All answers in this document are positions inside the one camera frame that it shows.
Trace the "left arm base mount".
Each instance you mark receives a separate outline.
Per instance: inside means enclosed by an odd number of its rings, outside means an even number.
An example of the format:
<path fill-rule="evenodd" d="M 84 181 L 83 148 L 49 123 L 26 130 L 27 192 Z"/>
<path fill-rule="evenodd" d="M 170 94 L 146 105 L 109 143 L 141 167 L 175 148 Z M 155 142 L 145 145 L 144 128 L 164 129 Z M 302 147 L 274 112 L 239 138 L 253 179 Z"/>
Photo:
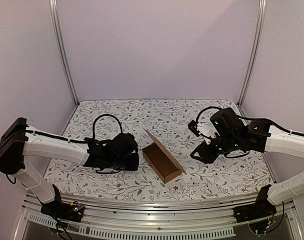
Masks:
<path fill-rule="evenodd" d="M 85 206 L 82 203 L 73 201 L 70 203 L 62 202 L 61 197 L 54 197 L 48 203 L 41 203 L 41 213 L 49 215 L 55 219 L 80 223 L 84 215 Z"/>

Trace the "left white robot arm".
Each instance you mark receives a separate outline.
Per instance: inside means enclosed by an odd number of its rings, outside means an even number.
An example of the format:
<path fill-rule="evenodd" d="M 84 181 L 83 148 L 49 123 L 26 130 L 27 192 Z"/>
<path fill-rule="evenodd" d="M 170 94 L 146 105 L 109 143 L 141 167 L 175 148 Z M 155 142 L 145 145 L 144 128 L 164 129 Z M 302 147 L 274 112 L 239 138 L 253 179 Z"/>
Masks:
<path fill-rule="evenodd" d="M 83 140 L 43 132 L 19 117 L 0 139 L 0 172 L 15 177 L 32 192 L 55 216 L 66 213 L 60 194 L 47 183 L 25 157 L 60 159 L 100 171 L 137 171 L 139 166 L 138 144 L 130 133 L 119 133 L 113 139 Z"/>

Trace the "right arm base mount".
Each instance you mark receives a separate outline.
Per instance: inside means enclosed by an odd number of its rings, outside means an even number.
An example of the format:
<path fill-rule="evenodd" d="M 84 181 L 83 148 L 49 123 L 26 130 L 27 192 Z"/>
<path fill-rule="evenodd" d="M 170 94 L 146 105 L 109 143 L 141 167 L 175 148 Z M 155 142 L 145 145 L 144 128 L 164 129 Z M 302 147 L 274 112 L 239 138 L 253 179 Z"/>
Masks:
<path fill-rule="evenodd" d="M 265 200 L 233 208 L 233 216 L 237 223 L 265 218 L 277 213 L 276 207 Z"/>

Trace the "brown cardboard box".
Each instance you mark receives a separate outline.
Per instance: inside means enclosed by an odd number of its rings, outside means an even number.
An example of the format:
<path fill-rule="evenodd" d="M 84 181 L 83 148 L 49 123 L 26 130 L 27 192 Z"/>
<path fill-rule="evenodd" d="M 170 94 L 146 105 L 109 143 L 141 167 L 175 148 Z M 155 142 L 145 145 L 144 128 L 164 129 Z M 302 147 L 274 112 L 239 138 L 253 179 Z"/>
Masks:
<path fill-rule="evenodd" d="M 152 143 L 142 149 L 142 155 L 162 182 L 166 184 L 181 174 L 185 174 L 183 166 L 166 147 L 147 129 L 145 132 L 151 138 Z"/>

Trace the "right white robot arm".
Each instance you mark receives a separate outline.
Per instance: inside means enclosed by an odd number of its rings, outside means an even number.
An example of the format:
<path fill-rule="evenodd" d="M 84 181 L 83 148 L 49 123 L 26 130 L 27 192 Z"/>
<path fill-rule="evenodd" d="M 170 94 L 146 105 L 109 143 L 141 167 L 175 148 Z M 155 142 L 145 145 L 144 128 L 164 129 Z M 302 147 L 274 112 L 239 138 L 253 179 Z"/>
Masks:
<path fill-rule="evenodd" d="M 188 129 L 196 136 L 203 136 L 203 142 L 191 153 L 191 157 L 205 164 L 212 164 L 220 155 L 226 158 L 230 153 L 250 151 L 281 153 L 304 159 L 304 136 L 286 132 L 261 120 L 248 125 L 240 123 L 214 123 L 216 132 L 207 126 L 199 126 L 192 120 Z M 251 206 L 254 218 L 261 218 L 281 202 L 304 194 L 304 171 L 280 183 L 261 188 L 263 198 Z"/>

